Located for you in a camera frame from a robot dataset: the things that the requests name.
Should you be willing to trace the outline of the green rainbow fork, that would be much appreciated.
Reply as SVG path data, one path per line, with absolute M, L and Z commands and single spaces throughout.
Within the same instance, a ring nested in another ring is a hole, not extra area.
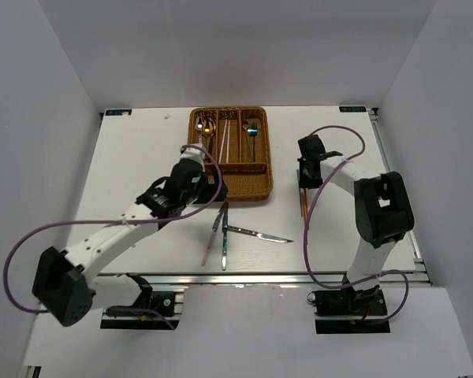
M 255 136 L 251 135 L 249 137 L 249 159 L 250 162 L 256 162 L 255 157 Z

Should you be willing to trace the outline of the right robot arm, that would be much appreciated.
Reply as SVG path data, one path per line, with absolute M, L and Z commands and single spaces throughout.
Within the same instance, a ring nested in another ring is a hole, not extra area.
M 304 261 L 308 274 L 320 287 L 344 290 L 341 307 L 348 313 L 360 313 L 369 303 L 367 292 L 379 285 L 384 265 L 396 244 L 414 227 L 415 220 L 403 178 L 398 172 L 379 173 L 357 165 L 353 157 L 338 151 L 326 151 L 318 135 L 298 141 L 300 148 L 299 188 L 316 189 L 318 193 L 307 211 L 304 228 Z M 328 183 L 353 196 L 355 223 L 359 233 L 356 256 L 342 284 L 320 283 L 310 267 L 307 239 L 316 200 Z

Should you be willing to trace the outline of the copper fork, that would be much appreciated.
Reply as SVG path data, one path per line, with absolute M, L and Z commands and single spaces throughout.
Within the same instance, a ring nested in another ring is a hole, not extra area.
M 244 129 L 245 135 L 249 135 L 248 134 L 248 129 L 250 128 L 249 123 L 243 123 L 242 128 Z

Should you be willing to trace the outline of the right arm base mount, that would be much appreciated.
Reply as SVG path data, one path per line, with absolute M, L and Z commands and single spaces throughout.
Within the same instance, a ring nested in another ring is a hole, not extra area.
M 315 310 L 318 335 L 388 334 L 390 325 L 381 289 L 369 298 L 355 300 L 348 290 L 312 291 L 307 303 Z

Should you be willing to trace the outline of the long orange chopstick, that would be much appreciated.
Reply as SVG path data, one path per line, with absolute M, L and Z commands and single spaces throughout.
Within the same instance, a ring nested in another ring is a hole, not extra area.
M 308 214 L 309 214 L 308 189 L 303 188 L 301 191 L 302 191 L 302 207 L 303 207 L 304 227 L 306 229 L 308 229 L 308 225 L 309 225 L 309 221 L 308 221 Z

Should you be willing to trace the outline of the pink handled silver spoon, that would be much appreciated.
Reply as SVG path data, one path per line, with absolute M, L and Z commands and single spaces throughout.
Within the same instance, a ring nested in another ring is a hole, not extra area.
M 206 126 L 206 121 L 203 117 L 197 117 L 195 121 L 195 130 L 198 134 L 198 143 L 202 146 L 205 146 L 204 130 Z

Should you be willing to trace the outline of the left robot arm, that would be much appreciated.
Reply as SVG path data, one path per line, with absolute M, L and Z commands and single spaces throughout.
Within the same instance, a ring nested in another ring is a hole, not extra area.
M 189 204 L 208 205 L 223 198 L 226 189 L 218 165 L 213 166 L 212 174 L 214 183 L 209 183 L 203 161 L 183 157 L 168 176 L 157 179 L 139 195 L 120 220 L 106 222 L 95 234 L 63 250 L 53 246 L 44 250 L 33 295 L 64 327 L 74 325 L 95 307 L 152 313 L 151 295 L 140 287 L 126 291 L 124 306 L 104 302 L 96 287 L 97 275 L 140 240 L 184 219 Z

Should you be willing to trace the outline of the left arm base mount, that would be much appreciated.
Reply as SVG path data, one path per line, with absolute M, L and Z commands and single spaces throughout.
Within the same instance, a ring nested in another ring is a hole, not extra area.
M 181 293 L 153 287 L 146 278 L 126 273 L 101 286 L 104 299 L 100 328 L 107 330 L 173 331 L 180 322 Z

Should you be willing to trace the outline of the blue fork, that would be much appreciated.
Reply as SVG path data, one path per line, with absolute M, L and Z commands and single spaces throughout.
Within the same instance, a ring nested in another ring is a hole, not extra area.
M 255 152 L 255 139 L 258 135 L 258 127 L 256 122 L 251 122 L 248 125 L 248 142 L 249 142 L 249 155 L 251 162 L 256 162 L 256 152 Z

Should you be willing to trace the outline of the gold rainbow spoon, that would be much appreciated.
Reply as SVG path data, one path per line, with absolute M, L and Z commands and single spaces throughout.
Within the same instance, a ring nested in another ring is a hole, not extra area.
M 216 129 L 217 129 L 217 124 L 213 119 L 207 118 L 204 120 L 203 126 L 202 126 L 202 134 L 205 140 L 204 146 L 206 150 L 210 150 L 210 143 L 211 143 L 212 137 L 214 136 L 214 133 L 216 132 Z

